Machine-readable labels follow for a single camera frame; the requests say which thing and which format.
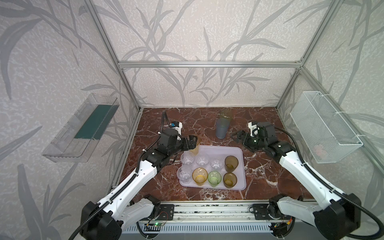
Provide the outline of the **tall blue frosted glass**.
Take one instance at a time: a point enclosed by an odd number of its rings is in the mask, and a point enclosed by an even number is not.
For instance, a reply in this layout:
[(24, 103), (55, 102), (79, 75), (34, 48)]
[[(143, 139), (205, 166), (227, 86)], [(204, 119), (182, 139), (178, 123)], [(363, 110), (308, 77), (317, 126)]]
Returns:
[(216, 121), (216, 137), (218, 139), (224, 139), (226, 137), (230, 122), (231, 120), (227, 118), (220, 118)]

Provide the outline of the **amber dotted glass front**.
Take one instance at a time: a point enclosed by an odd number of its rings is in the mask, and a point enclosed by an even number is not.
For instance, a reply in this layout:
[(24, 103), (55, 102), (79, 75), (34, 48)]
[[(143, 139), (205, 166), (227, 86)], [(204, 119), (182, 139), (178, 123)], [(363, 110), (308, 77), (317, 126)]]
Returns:
[(233, 173), (225, 173), (223, 176), (223, 183), (226, 188), (233, 188), (238, 182), (238, 178)]

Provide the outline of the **tall green glass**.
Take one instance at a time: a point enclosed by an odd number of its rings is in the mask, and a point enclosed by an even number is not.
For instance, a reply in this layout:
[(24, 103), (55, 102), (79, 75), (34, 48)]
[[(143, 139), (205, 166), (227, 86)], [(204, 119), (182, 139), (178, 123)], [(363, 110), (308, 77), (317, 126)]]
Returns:
[(219, 118), (220, 119), (232, 120), (233, 119), (232, 110), (231, 109), (223, 109), (223, 110), (221, 110)]

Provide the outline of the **clear faceted glass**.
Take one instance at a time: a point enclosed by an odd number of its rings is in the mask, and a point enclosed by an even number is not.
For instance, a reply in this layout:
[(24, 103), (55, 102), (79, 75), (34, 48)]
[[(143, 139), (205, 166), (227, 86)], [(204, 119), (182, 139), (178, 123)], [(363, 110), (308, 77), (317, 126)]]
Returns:
[(188, 184), (192, 180), (193, 171), (189, 166), (181, 166), (177, 171), (177, 177), (181, 184)]
[(201, 167), (204, 167), (206, 165), (208, 165), (210, 163), (210, 157), (208, 154), (205, 154), (205, 153), (199, 153), (196, 157), (195, 157), (195, 161), (196, 161), (196, 164), (201, 166)]

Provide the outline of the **clear faceted glass front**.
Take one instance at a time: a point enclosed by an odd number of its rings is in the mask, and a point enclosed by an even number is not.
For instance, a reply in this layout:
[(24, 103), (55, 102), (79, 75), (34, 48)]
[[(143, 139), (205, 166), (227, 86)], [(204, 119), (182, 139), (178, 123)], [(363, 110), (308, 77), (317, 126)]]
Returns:
[(189, 166), (181, 166), (177, 171), (177, 177), (181, 184), (188, 184), (192, 180), (193, 171)]

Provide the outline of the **green short glass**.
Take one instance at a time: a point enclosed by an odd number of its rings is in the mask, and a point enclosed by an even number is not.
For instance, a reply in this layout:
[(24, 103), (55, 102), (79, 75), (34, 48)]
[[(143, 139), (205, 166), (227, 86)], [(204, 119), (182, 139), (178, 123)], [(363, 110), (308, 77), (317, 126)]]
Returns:
[(211, 187), (215, 188), (219, 185), (222, 180), (222, 176), (218, 171), (211, 171), (208, 174), (208, 182)]

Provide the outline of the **lilac plastic tray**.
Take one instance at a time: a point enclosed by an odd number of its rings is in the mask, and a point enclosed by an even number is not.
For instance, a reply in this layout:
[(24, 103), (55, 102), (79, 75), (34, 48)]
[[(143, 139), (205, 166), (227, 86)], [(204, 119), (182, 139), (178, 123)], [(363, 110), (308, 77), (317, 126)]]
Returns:
[[(224, 167), (218, 171), (221, 176), (222, 176), (222, 180), (221, 182), (219, 183), (219, 185), (215, 188), (211, 187), (209, 182), (208, 182), (208, 179), (206, 180), (206, 182), (202, 185), (202, 186), (198, 186), (194, 180), (193, 180), (193, 175), (192, 175), (192, 180), (188, 183), (188, 184), (181, 184), (182, 186), (184, 187), (194, 187), (194, 188), (211, 188), (211, 189), (223, 189), (223, 190), (244, 190), (246, 188), (246, 175), (245, 175), (245, 167), (244, 167), (244, 160), (243, 160), (243, 151), (242, 149), (240, 148), (237, 148), (237, 147), (222, 147), (222, 146), (204, 146), (204, 145), (200, 145), (200, 150), (199, 150), (199, 153), (205, 153), (205, 154), (208, 154), (210, 159), (211, 158), (214, 158), (214, 157), (217, 157), (217, 158), (221, 158), (224, 160)], [(225, 175), (225, 173), (227, 173), (227, 171), (225, 170), (225, 158), (227, 156), (235, 156), (238, 158), (239, 160), (239, 165), (238, 167), (232, 172), (233, 174), (235, 174), (238, 178), (238, 182), (237, 184), (233, 187), (233, 188), (226, 188), (224, 186), (224, 183), (223, 183), (223, 176)], [(196, 161), (194, 162), (193, 165), (183, 165), (182, 166), (189, 166), (191, 167), (192, 171), (194, 171), (196, 168), (204, 168), (207, 170), (208, 174), (213, 171), (213, 169), (211, 168), (210, 166), (210, 163), (204, 167), (201, 167), (199, 165), (196, 164)]]

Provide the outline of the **amber dotted glass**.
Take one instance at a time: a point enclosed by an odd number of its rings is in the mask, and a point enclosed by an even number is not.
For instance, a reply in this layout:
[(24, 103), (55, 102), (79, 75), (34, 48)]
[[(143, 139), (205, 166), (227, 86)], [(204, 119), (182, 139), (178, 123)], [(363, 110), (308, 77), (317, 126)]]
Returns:
[(223, 183), (226, 188), (233, 188), (238, 182), (238, 178), (233, 173), (225, 173), (223, 176)]
[(225, 170), (232, 173), (239, 165), (239, 160), (235, 156), (227, 156), (225, 158)]

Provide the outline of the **tall yellow glass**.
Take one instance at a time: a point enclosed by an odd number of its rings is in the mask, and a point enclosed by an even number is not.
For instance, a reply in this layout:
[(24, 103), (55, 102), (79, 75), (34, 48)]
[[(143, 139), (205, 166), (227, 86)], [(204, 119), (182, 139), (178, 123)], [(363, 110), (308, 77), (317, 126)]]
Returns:
[(200, 144), (201, 144), (201, 138), (200, 137), (197, 137), (197, 143), (196, 143), (196, 147), (192, 150), (189, 150), (189, 152), (194, 155), (194, 156), (197, 156), (199, 154), (199, 150), (200, 150)]

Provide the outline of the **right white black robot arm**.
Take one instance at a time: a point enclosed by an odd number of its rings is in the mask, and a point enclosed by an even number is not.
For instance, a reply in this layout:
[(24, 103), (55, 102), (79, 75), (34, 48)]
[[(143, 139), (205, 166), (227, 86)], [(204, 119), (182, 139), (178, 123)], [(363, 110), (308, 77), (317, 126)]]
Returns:
[[(347, 195), (335, 187), (302, 157), (294, 139), (281, 141), (276, 135), (278, 127), (269, 122), (249, 122), (249, 131), (237, 131), (231, 139), (251, 152), (264, 152), (289, 171), (314, 197), (316, 203), (306, 203), (290, 197), (271, 199), (271, 207), (282, 215), (298, 218), (318, 229), (328, 240), (344, 237), (356, 240), (377, 240), (384, 235), (383, 222), (366, 208), (354, 194)], [(361, 226), (361, 214), (376, 222), (379, 229), (371, 235), (354, 235)]]

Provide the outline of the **yellow short glass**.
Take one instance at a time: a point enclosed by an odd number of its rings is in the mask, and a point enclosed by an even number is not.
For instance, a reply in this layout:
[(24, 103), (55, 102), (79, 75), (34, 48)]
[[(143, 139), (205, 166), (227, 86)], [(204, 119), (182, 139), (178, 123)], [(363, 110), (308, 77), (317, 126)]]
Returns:
[(193, 180), (198, 186), (202, 186), (208, 179), (208, 172), (204, 168), (196, 168), (193, 171)]

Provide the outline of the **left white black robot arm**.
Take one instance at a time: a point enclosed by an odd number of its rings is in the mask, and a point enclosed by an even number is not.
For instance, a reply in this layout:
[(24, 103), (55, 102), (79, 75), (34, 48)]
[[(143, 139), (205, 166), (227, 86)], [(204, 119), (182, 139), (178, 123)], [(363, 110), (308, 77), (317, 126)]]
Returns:
[(163, 112), (159, 136), (142, 150), (136, 168), (104, 198), (97, 203), (88, 202), (83, 207), (81, 224), (69, 238), (73, 240), (81, 235), (86, 240), (117, 240), (130, 225), (156, 216), (156, 208), (160, 206), (158, 199), (149, 196), (133, 205), (130, 202), (173, 156), (197, 147), (198, 137), (182, 137), (182, 128), (181, 122), (169, 122)]

